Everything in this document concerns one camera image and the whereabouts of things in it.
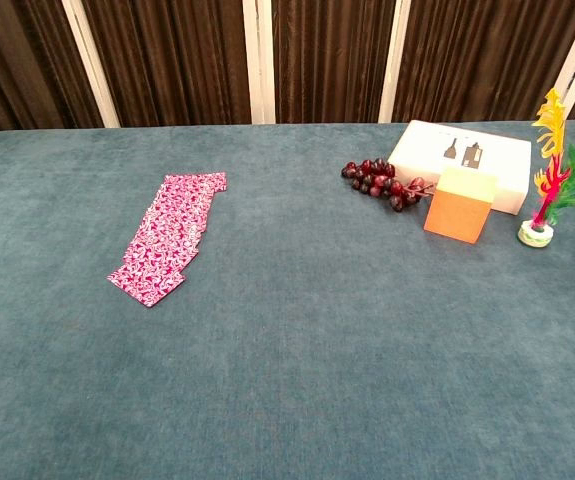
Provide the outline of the orange and yellow cube box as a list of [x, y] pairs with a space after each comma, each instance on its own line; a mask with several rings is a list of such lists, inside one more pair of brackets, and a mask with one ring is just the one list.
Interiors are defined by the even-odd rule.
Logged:
[[424, 230], [475, 244], [497, 191], [497, 177], [466, 167], [447, 167], [440, 176]]

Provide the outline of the teal table cloth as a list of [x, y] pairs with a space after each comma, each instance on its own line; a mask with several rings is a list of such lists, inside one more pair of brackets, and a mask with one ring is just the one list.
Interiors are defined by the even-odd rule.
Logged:
[[[402, 130], [0, 132], [0, 480], [575, 480], [575, 208], [429, 234], [340, 175]], [[108, 281], [215, 172], [185, 281]]]

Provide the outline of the white printed cardboard box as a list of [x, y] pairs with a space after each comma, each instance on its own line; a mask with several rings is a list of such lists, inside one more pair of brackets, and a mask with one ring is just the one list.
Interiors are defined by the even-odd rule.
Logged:
[[422, 177], [436, 183], [448, 167], [491, 175], [497, 179], [492, 208], [516, 215], [529, 190], [531, 143], [413, 120], [395, 145], [388, 162], [404, 182]]

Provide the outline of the pink patterned cloth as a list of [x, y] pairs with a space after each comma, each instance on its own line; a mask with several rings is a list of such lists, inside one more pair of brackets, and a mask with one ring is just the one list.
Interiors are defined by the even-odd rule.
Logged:
[[224, 172], [167, 175], [128, 244], [123, 262], [184, 270], [198, 254], [214, 196], [226, 189]]

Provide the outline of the dark red grape bunch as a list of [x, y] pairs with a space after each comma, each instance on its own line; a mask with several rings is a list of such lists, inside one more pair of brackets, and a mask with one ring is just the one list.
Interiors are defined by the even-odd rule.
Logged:
[[340, 171], [352, 189], [378, 199], [386, 199], [395, 212], [420, 203], [433, 194], [436, 184], [415, 177], [403, 181], [396, 175], [396, 167], [383, 158], [348, 162]]

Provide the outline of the colourful feather shuttlecock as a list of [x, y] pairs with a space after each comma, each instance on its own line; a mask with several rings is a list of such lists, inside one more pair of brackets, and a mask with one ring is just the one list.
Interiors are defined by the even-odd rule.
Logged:
[[559, 211], [575, 207], [575, 146], [565, 144], [565, 106], [556, 89], [545, 95], [532, 125], [542, 131], [537, 142], [548, 165], [534, 174], [541, 207], [532, 219], [521, 223], [517, 237], [529, 247], [544, 248], [553, 239]]

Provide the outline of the brown pleated curtain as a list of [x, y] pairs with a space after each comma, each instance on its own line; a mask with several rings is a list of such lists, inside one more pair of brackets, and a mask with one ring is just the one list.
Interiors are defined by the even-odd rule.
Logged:
[[[121, 127], [253, 124], [242, 0], [81, 1]], [[395, 6], [272, 0], [276, 123], [377, 123]], [[412, 0], [391, 122], [532, 119], [574, 38], [575, 0]], [[99, 127], [61, 0], [0, 0], [0, 130]]]

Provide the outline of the small pink patterned pouch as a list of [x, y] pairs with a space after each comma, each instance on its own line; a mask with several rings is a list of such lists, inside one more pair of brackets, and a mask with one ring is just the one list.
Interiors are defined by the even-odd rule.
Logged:
[[123, 264], [107, 280], [132, 298], [152, 307], [185, 281], [185, 276], [170, 266]]

